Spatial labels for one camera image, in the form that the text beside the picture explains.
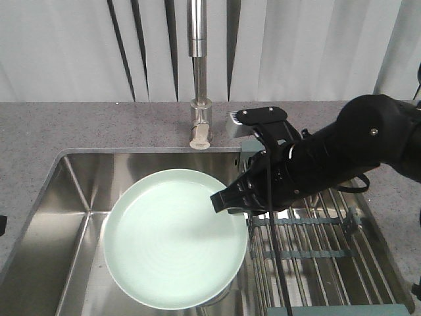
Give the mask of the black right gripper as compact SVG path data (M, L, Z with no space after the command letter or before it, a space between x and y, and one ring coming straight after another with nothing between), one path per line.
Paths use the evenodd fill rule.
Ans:
M316 192L315 188L305 188L310 184L309 173L299 179L293 170L298 160L289 154L302 138L290 123L244 124L241 131L254 135L264 149L249 159L248 169L235 182L210 197L216 213L262 215L273 208L282 211Z

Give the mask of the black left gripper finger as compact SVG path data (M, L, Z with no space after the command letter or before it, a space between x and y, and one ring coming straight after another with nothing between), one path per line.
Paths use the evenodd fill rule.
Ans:
M7 227L7 216L0 215L0 236L5 234Z

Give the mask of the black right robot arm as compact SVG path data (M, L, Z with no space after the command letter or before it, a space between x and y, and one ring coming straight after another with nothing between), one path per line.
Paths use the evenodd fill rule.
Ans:
M279 107L232 113L231 137L253 135L264 149L226 189L211 196L216 212L284 210L295 201L386 164L420 180L420 110L386 95L349 101L336 120L310 134L296 130Z

